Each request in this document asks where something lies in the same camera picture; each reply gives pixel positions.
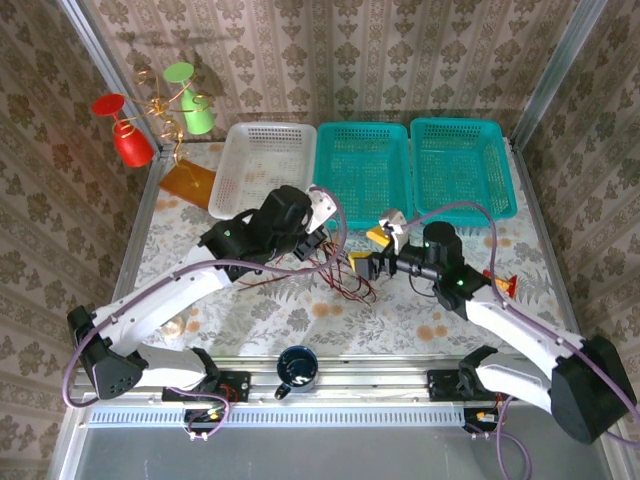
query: floral tablecloth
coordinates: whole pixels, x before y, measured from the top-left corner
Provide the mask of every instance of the floral tablecloth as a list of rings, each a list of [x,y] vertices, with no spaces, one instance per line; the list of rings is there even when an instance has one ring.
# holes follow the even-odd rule
[[[191,161],[215,169],[222,144],[190,144],[188,150]],[[518,213],[498,222],[496,271],[503,278],[518,276],[516,300],[529,311],[564,325],[508,146],[507,151]],[[176,263],[215,222],[206,211],[160,191],[136,285]],[[414,243],[419,242],[421,234],[419,228],[412,232]],[[463,239],[467,261],[476,269],[487,268],[489,229],[459,229],[458,234]],[[373,248],[365,232],[349,233],[347,250]],[[287,257],[280,266],[299,268],[294,258]],[[242,280],[264,278],[248,275]],[[415,285],[422,291],[429,289],[426,280],[418,279]],[[317,275],[242,288],[234,285],[196,302],[154,333],[147,343],[176,350],[203,347],[214,356],[273,355],[297,344],[307,345],[324,356],[463,355],[485,344],[512,351],[492,333],[445,311],[435,300],[416,295],[405,275],[390,280],[381,277],[375,282],[378,300],[371,306],[345,300]]]

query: blue mug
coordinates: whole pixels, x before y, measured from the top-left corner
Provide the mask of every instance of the blue mug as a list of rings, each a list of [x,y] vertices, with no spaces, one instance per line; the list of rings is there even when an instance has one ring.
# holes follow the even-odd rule
[[[290,392],[304,393],[314,387],[318,379],[318,359],[307,347],[289,347],[280,354],[277,370],[282,385],[275,397],[282,400]]]

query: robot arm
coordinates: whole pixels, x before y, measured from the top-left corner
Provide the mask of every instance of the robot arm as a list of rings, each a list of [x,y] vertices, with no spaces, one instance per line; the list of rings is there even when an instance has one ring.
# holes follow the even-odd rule
[[[433,222],[424,227],[422,245],[414,246],[403,234],[399,212],[381,217],[384,250],[353,259],[357,273],[375,280],[381,273],[404,272],[434,282],[438,302],[464,320],[480,325],[521,352],[513,359],[491,347],[472,352],[459,365],[458,389],[465,398],[477,393],[500,392],[551,413],[574,439],[591,443],[618,421],[627,409],[616,394],[567,345],[580,350],[625,392],[636,398],[615,347],[601,336],[586,340],[528,314],[556,333],[556,341],[512,313],[510,300],[498,300],[491,280],[465,263],[462,241],[452,225]]]
[[[112,399],[136,386],[191,390],[205,379],[215,382],[219,372],[204,350],[175,352],[142,342],[196,300],[251,271],[199,265],[221,259],[264,265],[289,252],[306,260],[326,238],[321,227],[335,212],[330,196],[319,190],[280,187],[260,209],[218,222],[176,265],[126,297],[92,313],[82,306],[71,311],[67,319],[76,345],[108,322],[80,356],[98,398]]]

